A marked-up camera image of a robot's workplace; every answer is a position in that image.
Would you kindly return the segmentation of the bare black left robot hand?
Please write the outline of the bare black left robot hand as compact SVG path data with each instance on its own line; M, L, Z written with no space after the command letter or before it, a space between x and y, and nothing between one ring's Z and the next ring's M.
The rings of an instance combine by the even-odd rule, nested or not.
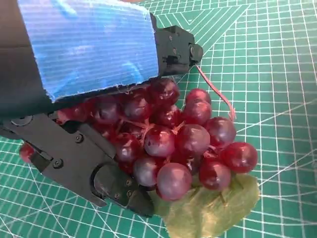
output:
M113 145L56 112L185 74L203 49L188 31L158 28L142 6L119 0L3 0L0 3L0 134L34 149L44 176L97 206L112 199L151 217L147 192L114 161Z

